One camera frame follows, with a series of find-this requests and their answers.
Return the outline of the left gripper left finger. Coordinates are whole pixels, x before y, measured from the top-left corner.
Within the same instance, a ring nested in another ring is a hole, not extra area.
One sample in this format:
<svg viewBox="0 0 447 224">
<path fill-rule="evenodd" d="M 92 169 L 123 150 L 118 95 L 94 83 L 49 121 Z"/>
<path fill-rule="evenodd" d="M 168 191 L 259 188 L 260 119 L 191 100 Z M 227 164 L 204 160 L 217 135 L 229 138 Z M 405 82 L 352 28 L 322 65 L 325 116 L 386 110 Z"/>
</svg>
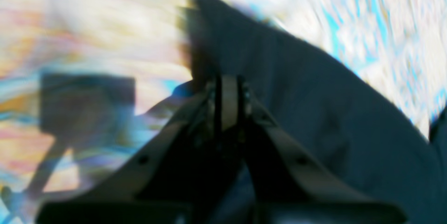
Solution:
<svg viewBox="0 0 447 224">
<path fill-rule="evenodd" d="M 204 224 L 224 195 L 222 80 L 211 79 L 114 174 L 38 224 Z"/>
</svg>

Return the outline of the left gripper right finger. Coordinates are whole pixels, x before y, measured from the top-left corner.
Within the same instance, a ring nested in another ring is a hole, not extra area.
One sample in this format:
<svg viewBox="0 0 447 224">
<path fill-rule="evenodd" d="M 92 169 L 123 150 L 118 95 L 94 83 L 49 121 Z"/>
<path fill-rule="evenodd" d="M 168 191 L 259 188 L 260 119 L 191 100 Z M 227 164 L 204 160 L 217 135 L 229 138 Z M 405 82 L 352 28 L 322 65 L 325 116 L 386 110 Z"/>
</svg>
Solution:
<svg viewBox="0 0 447 224">
<path fill-rule="evenodd" d="M 289 136 L 240 77 L 222 77 L 224 157 L 246 163 L 254 224 L 405 224 L 406 215 L 349 187 Z"/>
</svg>

